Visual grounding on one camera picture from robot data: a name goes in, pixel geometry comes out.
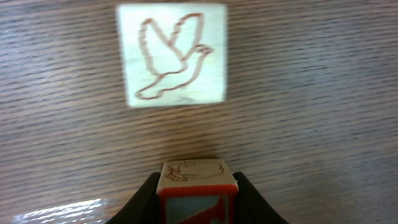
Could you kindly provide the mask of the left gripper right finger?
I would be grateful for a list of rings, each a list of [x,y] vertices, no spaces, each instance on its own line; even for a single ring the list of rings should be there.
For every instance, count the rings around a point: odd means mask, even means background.
[[[233,176],[239,187],[234,200],[235,224],[289,224],[242,172],[235,172]]]

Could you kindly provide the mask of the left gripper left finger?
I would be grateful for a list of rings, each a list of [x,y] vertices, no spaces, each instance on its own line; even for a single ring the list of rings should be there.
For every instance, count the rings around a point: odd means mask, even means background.
[[[160,202],[156,194],[160,172],[153,172],[132,198],[106,224],[159,224]]]

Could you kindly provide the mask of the red A block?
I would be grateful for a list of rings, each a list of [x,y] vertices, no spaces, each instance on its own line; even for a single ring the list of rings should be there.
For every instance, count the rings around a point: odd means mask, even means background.
[[[160,222],[166,224],[232,224],[237,180],[222,159],[164,163],[156,194]]]

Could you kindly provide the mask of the plain white tower base block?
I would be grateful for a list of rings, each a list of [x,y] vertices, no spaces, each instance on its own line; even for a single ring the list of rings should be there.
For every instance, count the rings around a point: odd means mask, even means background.
[[[226,99],[227,5],[120,4],[116,20],[128,107],[200,105]]]

